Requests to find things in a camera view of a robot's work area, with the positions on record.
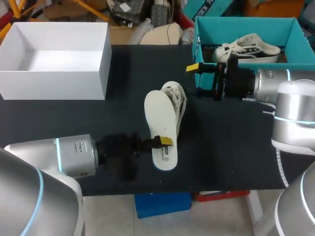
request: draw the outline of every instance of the black table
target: black table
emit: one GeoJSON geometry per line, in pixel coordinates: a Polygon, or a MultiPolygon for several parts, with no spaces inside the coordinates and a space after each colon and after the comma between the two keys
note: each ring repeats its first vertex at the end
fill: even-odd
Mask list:
{"type": "MultiPolygon", "coordinates": [[[[114,171],[97,169],[79,179],[83,195],[140,192],[187,192],[284,188],[275,148],[271,145],[273,117],[265,105],[193,96],[191,46],[113,46],[106,101],[0,100],[0,147],[39,139],[139,131],[150,136],[144,98],[170,80],[188,95],[178,139],[178,165],[169,172],[155,168],[150,155],[138,160],[133,182],[122,182],[114,171]]],[[[290,183],[314,161],[281,153],[290,183]]]]}

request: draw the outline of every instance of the teal box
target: teal box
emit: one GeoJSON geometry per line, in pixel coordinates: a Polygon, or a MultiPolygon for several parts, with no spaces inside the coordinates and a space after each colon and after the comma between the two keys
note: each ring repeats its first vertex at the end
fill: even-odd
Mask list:
{"type": "MultiPolygon", "coordinates": [[[[295,18],[198,17],[192,45],[194,63],[205,62],[202,53],[205,46],[232,43],[250,33],[283,48],[287,63],[240,63],[240,67],[254,71],[260,68],[315,71],[315,54],[295,18]]],[[[195,74],[196,86],[211,89],[213,77],[209,73],[195,74]]]]}
{"type": "Polygon", "coordinates": [[[183,12],[193,21],[201,16],[221,16],[232,2],[233,0],[189,0],[183,12]]]}

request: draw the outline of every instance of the floor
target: floor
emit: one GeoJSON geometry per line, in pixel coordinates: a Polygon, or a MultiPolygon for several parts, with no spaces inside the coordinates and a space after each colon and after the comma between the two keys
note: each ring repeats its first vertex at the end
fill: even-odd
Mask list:
{"type": "MultiPolygon", "coordinates": [[[[263,210],[281,190],[259,191],[263,210]]],[[[133,195],[84,197],[86,236],[252,236],[245,198],[194,202],[190,210],[139,220],[133,195]]]]}

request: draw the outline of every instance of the white box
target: white box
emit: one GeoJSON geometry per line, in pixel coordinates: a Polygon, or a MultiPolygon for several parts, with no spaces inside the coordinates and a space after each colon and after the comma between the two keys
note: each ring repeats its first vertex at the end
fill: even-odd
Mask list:
{"type": "Polygon", "coordinates": [[[107,23],[14,23],[0,46],[0,93],[5,100],[104,100],[111,55],[107,23]]]}

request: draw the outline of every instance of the white sneaker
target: white sneaker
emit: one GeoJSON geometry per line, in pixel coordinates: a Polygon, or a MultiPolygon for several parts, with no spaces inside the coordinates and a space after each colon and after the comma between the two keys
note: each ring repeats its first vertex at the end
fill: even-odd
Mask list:
{"type": "Polygon", "coordinates": [[[276,63],[280,51],[280,48],[263,42],[257,34],[251,33],[231,44],[223,43],[213,53],[213,61],[227,62],[234,57],[242,63],[276,63]]]}
{"type": "Polygon", "coordinates": [[[173,146],[152,149],[153,163],[160,170],[169,171],[177,165],[176,140],[186,101],[182,86],[173,81],[167,82],[161,90],[149,92],[145,98],[144,111],[151,137],[168,137],[173,141],[173,146]]]}

